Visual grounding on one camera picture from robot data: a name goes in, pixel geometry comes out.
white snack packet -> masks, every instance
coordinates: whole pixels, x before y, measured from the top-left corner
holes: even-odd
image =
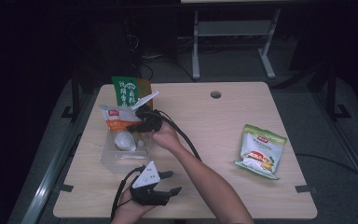
[[[281,159],[283,145],[287,138],[246,124],[243,128],[241,157],[235,164],[271,179],[275,175]]]

round hole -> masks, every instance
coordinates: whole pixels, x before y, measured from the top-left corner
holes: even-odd
[[[211,92],[211,97],[214,99],[219,99],[222,96],[222,93],[220,93],[220,91],[212,91]]]

snack packaging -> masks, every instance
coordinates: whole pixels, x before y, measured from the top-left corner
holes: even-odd
[[[246,124],[243,128],[241,157],[235,164],[259,175],[278,180],[275,175],[287,138]]]
[[[112,77],[115,86],[117,105],[132,106],[139,98],[152,93],[150,81],[136,77]],[[153,108],[153,101],[148,101],[147,105]]]
[[[127,131],[127,126],[142,122],[135,116],[135,111],[128,106],[99,105],[99,107],[103,112],[103,118],[109,131],[114,133],[113,137],[117,148],[124,151],[135,151],[139,134]]]

red label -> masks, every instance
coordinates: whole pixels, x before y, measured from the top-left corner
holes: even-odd
[[[258,139],[259,141],[264,142],[264,143],[267,143],[267,142],[269,141],[269,140],[267,140],[267,138],[262,137],[262,136],[258,136],[257,139]]]
[[[107,113],[109,114],[109,116],[118,116],[117,110],[109,110]]]

green snack bag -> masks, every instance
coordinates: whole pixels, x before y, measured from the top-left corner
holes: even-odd
[[[136,77],[112,77],[116,90],[117,105],[132,106],[152,92],[150,82],[146,79]],[[153,101],[147,102],[153,108]]]
[[[246,124],[243,128],[241,157],[235,164],[271,179],[275,175],[281,159],[283,145],[287,138]]]

